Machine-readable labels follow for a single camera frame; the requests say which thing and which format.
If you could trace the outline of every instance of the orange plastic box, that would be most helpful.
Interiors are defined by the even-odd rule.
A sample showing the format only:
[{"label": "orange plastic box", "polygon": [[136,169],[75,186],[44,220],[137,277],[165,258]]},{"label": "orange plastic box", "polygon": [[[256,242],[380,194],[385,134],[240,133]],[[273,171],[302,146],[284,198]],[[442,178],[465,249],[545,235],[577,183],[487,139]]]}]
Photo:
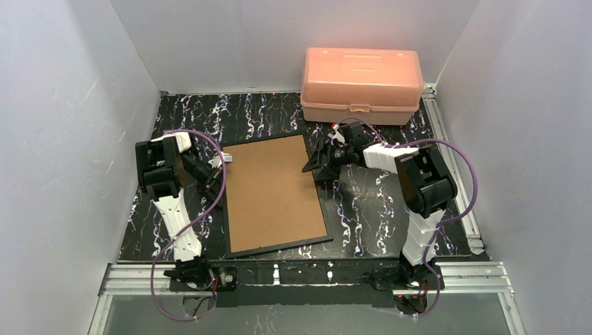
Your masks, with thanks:
[{"label": "orange plastic box", "polygon": [[402,126],[420,108],[423,89],[415,51],[311,47],[300,103],[307,121],[356,116]]}]

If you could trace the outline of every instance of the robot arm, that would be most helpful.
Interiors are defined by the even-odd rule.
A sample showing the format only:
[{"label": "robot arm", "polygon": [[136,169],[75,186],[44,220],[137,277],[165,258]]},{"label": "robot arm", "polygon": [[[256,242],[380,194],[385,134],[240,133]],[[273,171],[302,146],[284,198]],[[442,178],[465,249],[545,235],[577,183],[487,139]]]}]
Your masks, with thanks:
[{"label": "robot arm", "polygon": [[303,172],[317,170],[316,180],[339,178],[342,165],[354,163],[395,173],[410,214],[403,255],[410,269],[408,278],[423,272],[416,266],[424,264],[423,254],[429,246],[426,262],[435,256],[429,240],[438,229],[448,201],[457,194],[457,186],[436,145],[421,148],[398,148],[395,145],[370,142],[362,124],[354,122],[339,128],[327,141],[319,141]]},{"label": "robot arm", "polygon": [[[191,222],[184,199],[188,173],[198,181],[198,190],[210,201],[220,191],[221,162],[212,160],[206,165],[199,161],[194,150],[188,133],[164,135],[135,145],[138,184],[161,213],[170,238]],[[225,155],[225,161],[231,161],[231,157]],[[211,281],[209,263],[202,256],[202,244],[192,228],[175,239],[173,255],[176,269],[166,271],[166,276],[196,286]]]}]

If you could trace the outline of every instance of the black marble surface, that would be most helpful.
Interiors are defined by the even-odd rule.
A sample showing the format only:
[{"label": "black marble surface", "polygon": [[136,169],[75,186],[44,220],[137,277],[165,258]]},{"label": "black marble surface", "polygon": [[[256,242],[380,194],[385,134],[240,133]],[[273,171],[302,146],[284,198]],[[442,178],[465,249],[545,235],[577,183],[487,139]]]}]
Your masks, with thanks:
[{"label": "black marble surface", "polygon": [[[298,93],[173,95],[165,96],[156,117],[152,137],[176,128],[209,133],[222,145],[289,133],[302,133],[310,149],[318,138],[326,138],[330,124],[304,121]],[[389,143],[410,142],[432,137],[423,104],[403,127],[377,126],[381,139]],[[205,154],[213,156],[211,148]],[[199,216],[208,203],[195,190],[195,181],[186,189],[189,217]],[[338,181],[321,185],[319,200],[325,206],[327,228],[334,240],[246,258],[363,258],[397,257],[406,239],[408,212],[396,175],[381,170],[345,166]],[[454,204],[444,218],[457,214]],[[213,211],[194,226],[204,252],[211,259],[225,258],[221,209]],[[470,255],[459,222],[447,225],[438,238],[438,255]],[[119,260],[149,261],[169,242],[156,206],[138,190],[131,208]],[[172,260],[171,252],[164,260]]]}]

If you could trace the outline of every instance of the white wall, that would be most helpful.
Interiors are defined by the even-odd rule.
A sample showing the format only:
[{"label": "white wall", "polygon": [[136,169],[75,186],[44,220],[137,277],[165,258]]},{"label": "white wall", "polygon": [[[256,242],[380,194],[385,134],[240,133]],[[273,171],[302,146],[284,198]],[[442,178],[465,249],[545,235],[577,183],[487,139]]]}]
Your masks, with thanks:
[{"label": "white wall", "polygon": [[529,334],[592,326],[591,17],[590,1],[483,0],[437,85]]},{"label": "white wall", "polygon": [[0,334],[86,334],[159,94],[108,0],[0,3]]},{"label": "white wall", "polygon": [[435,82],[478,2],[112,0],[156,86],[171,93],[299,91],[308,47],[417,50]]}]

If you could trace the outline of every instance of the brown board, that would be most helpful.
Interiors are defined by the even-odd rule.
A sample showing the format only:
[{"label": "brown board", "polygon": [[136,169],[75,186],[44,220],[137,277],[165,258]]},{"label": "brown board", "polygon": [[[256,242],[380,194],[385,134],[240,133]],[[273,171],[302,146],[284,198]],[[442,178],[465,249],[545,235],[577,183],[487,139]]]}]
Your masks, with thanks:
[{"label": "brown board", "polygon": [[331,240],[302,135],[224,147],[228,257]]}]

